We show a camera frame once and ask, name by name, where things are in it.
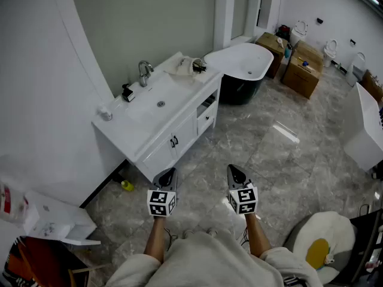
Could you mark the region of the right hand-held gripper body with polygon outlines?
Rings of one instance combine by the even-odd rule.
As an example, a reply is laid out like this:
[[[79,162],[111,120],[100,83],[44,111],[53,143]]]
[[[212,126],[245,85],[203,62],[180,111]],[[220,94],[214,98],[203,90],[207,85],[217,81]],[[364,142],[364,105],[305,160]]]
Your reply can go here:
[[[227,166],[228,200],[237,215],[255,213],[259,195],[252,177],[242,167],[229,164]]]

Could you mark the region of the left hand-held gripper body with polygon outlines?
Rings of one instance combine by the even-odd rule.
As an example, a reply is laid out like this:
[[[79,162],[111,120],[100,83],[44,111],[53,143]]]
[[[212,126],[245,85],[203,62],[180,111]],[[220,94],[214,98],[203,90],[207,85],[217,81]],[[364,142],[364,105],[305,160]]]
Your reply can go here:
[[[168,217],[177,205],[178,171],[168,168],[157,174],[147,191],[147,207],[151,216]]]

